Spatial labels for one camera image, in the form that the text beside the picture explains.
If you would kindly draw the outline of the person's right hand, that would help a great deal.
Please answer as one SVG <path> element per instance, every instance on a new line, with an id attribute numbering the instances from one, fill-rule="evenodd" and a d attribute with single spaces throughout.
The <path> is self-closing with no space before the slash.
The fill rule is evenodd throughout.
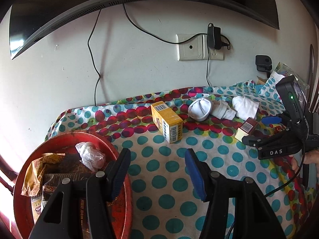
<path id="1" fill-rule="evenodd" d="M 292 169 L 296 173 L 298 170 L 298 163 L 293 155 L 290 155 L 289 157 L 291 158 Z M 305 153 L 304 163 L 305 164 L 315 164 L 316 170 L 318 173 L 318 168 L 319 168 L 319 151 L 318 151 L 318 149 L 315 149 L 315 150 L 312 150 L 312 151 Z"/>

